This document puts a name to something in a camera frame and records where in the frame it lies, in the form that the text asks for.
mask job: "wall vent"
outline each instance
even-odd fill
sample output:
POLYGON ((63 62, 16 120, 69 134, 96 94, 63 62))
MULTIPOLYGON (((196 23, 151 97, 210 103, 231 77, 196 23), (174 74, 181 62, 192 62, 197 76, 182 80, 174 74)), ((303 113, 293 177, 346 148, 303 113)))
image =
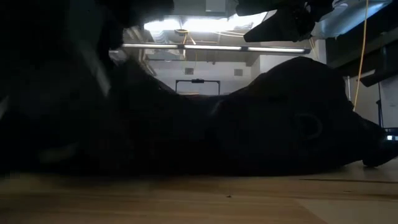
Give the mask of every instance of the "wall vent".
POLYGON ((193 75, 193 68, 185 68, 186 75, 193 75))
POLYGON ((243 69, 235 69, 234 76, 243 76, 243 69))

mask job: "wooden floor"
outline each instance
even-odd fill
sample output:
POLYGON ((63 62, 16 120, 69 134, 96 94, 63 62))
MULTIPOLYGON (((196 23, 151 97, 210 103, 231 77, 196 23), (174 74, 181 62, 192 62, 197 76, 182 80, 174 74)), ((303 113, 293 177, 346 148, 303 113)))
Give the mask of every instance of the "wooden floor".
POLYGON ((397 223, 398 160, 296 177, 141 180, 14 175, 0 223, 397 223))

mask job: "ceiling light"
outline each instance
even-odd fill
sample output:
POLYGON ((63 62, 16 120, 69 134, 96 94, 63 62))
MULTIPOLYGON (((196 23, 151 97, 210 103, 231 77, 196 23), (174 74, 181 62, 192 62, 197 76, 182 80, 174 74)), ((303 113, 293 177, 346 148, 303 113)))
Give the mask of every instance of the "ceiling light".
POLYGON ((290 49, 283 47, 248 47, 251 52, 281 52, 281 53, 304 53, 305 49, 290 49))
POLYGON ((203 49, 203 50, 242 50, 242 47, 235 46, 215 46, 215 45, 185 45, 186 49, 203 49))
POLYGON ((145 30, 161 31, 181 29, 179 21, 175 19, 165 19, 163 21, 148 22, 144 25, 145 30))
POLYGON ((142 49, 177 49, 175 44, 123 44, 123 47, 142 48, 142 49))

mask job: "white wall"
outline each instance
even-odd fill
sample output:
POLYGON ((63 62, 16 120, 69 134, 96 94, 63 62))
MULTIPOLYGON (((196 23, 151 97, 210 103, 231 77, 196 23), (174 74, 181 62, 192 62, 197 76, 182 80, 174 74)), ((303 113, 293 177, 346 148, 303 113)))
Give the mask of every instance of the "white wall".
MULTIPOLYGON (((350 78, 349 84, 351 85, 351 102, 355 102, 355 93, 358 86, 358 78, 350 78)), ((346 89, 348 91, 348 82, 346 80, 346 89)), ((362 83, 359 84, 358 100, 355 112, 361 117, 379 124, 379 113, 376 101, 379 100, 379 87, 373 85, 366 87, 362 83)))
POLYGON ((384 127, 398 128, 398 77, 381 82, 384 127))
MULTIPOLYGON (((373 73, 363 74, 363 77, 372 75, 373 73)), ((354 103, 355 94, 358 85, 358 78, 350 79, 351 84, 351 101, 354 103)), ((398 77, 390 78, 381 82, 381 103, 383 113, 383 123, 385 128, 398 127, 398 77)), ((359 84, 358 101, 356 112, 363 118, 366 118, 376 124, 379 124, 379 112, 376 101, 379 100, 379 86, 370 87, 359 84)))
MULTIPOLYGON (((156 62, 150 65, 156 71, 156 78, 175 89, 176 80, 192 80, 201 78, 204 80, 219 80, 221 82, 221 94, 231 93, 247 86, 251 81, 251 68, 244 62, 156 62), (193 75, 185 75, 185 68, 194 68, 193 75), (234 76, 234 69, 243 69, 243 76, 234 76)), ((179 83, 179 92, 194 92, 204 95, 218 93, 218 86, 214 83, 192 84, 179 83)))
MULTIPOLYGON (((270 69, 274 68, 276 65, 293 59, 297 56, 286 56, 286 55, 260 55, 259 58, 252 66, 252 80, 257 78, 260 74, 268 72, 270 69)), ((308 57, 313 60, 319 61, 321 63, 326 63, 326 44, 325 40, 315 41, 315 48, 307 55, 303 57, 308 57)))

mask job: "electrical wire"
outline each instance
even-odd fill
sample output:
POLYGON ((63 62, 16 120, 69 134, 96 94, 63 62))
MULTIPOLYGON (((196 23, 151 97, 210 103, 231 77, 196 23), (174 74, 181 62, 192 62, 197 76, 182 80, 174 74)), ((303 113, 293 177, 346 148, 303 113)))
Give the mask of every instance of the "electrical wire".
POLYGON ((227 36, 227 37, 240 37, 240 38, 243 37, 242 35, 229 35, 229 34, 222 34, 220 32, 211 32, 211 33, 218 34, 218 35, 223 35, 223 36, 227 36))
MULTIPOLYGON (((175 32, 179 32, 181 34, 188 34, 190 31, 189 30, 186 30, 186 31, 175 30, 175 32)), ((211 32, 211 33, 224 35, 224 36, 227 36, 227 37, 243 37, 243 35, 244 35, 244 34, 241 34, 241 33, 230 32, 230 31, 220 31, 220 32, 211 32), (222 32, 226 32, 226 33, 230 33, 230 34, 237 34, 237 35, 223 34, 222 32)))
POLYGON ((182 42, 182 44, 185 44, 185 41, 187 40, 187 35, 188 34, 185 34, 184 41, 182 42))
POLYGON ((313 39, 310 38, 309 42, 310 42, 310 45, 311 45, 312 52, 315 55, 315 58, 317 59, 317 61, 319 61, 318 52, 315 50, 315 43, 314 43, 313 39))
POLYGON ((238 34, 238 35, 244 35, 244 34, 242 34, 242 33, 231 32, 231 31, 220 31, 220 32, 225 32, 225 33, 229 33, 229 34, 238 34))
POLYGON ((196 45, 197 43, 193 40, 191 34, 188 33, 188 36, 189 36, 189 38, 191 38, 192 43, 193 43, 194 45, 196 45))
POLYGON ((364 57, 364 55, 365 55, 365 46, 366 46, 366 26, 367 26, 367 24, 368 24, 368 10, 369 10, 369 0, 366 0, 365 22, 364 22, 364 25, 363 25, 362 53, 361 53, 361 62, 359 63, 358 84, 357 84, 356 93, 355 93, 354 111, 355 111, 355 109, 356 109, 356 104, 357 104, 357 102, 358 102, 359 83, 361 82, 362 66, 363 66, 363 57, 364 57))
POLYGON ((217 44, 217 41, 195 40, 195 42, 202 42, 202 43, 209 43, 209 44, 217 44))

